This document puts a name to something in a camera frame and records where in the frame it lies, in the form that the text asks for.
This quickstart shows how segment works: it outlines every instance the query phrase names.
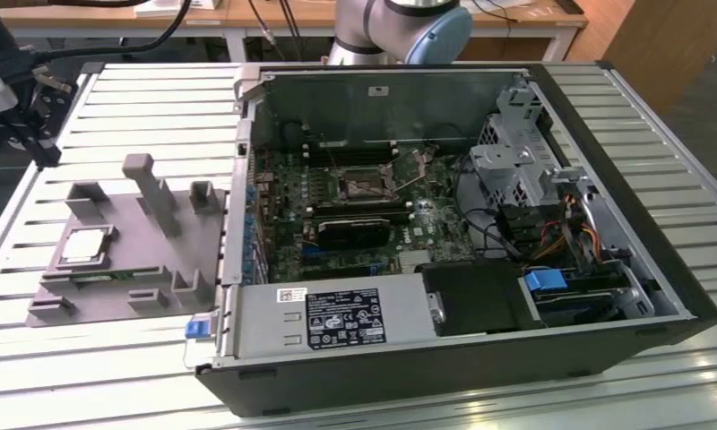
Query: green circuit board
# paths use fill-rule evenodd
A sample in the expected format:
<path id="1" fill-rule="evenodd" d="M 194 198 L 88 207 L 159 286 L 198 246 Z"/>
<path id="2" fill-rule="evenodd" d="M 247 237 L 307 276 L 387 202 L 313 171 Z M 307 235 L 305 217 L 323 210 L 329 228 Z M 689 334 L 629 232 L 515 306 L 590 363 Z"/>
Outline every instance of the green circuit board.
<path id="1" fill-rule="evenodd" d="M 267 178 L 262 225 L 270 239 L 270 281 L 309 280 L 318 272 L 366 266 L 370 276 L 402 273 L 398 255 L 407 251 L 426 251 L 433 262 L 471 259 L 473 244 L 451 199 L 453 162 L 453 156 L 437 158 L 421 144 L 402 145 L 394 160 L 375 167 L 311 168 L 298 154 L 282 152 L 258 159 L 257 171 Z M 409 222 L 390 227 L 386 245 L 325 252 L 303 234 L 306 208 L 313 202 L 339 204 L 347 188 L 338 177 L 357 178 L 349 194 L 367 200 L 390 198 L 375 189 L 373 171 L 391 181 L 391 198 L 411 205 Z"/>

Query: open computer tower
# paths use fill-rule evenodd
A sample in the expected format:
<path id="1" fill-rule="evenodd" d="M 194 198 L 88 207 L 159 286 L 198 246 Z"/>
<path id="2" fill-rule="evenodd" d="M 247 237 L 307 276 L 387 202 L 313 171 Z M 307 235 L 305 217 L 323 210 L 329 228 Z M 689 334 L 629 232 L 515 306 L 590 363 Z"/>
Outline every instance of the open computer tower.
<path id="1" fill-rule="evenodd" d="M 239 69 L 239 416 L 602 372 L 717 308 L 541 64 Z"/>

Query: motherboard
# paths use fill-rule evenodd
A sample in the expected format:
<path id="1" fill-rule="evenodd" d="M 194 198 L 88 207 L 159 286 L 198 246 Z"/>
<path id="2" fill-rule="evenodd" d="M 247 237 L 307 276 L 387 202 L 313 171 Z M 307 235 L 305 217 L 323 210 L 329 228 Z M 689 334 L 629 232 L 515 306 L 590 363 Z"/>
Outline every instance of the motherboard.
<path id="1" fill-rule="evenodd" d="M 473 258 L 453 202 L 455 155 L 425 143 L 259 151 L 259 219 L 271 282 L 409 273 Z"/>

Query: power supply label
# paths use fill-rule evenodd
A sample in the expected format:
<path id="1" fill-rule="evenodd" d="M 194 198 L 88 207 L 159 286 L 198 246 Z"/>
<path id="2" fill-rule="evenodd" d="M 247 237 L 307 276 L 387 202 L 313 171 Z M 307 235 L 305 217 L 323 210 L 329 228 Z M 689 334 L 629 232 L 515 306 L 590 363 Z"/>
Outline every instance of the power supply label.
<path id="1" fill-rule="evenodd" d="M 307 346 L 311 349 L 385 343 L 375 288 L 306 295 Z"/>

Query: slotted metal table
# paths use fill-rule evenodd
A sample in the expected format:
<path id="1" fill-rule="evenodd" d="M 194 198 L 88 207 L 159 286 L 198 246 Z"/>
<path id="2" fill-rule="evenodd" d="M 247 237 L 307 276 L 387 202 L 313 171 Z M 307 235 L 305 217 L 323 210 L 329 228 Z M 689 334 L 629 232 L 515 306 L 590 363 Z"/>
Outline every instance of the slotted metal table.
<path id="1" fill-rule="evenodd" d="M 74 181 L 134 192 L 120 161 L 147 151 L 170 189 L 197 179 L 229 189 L 235 68 L 110 64 L 79 77 L 62 165 L 28 168 L 0 219 L 0 428 L 717 428 L 717 326 L 599 375 L 253 419 L 183 366 L 187 316 L 24 328 Z M 614 71 L 547 68 L 717 304 L 715 181 Z"/>

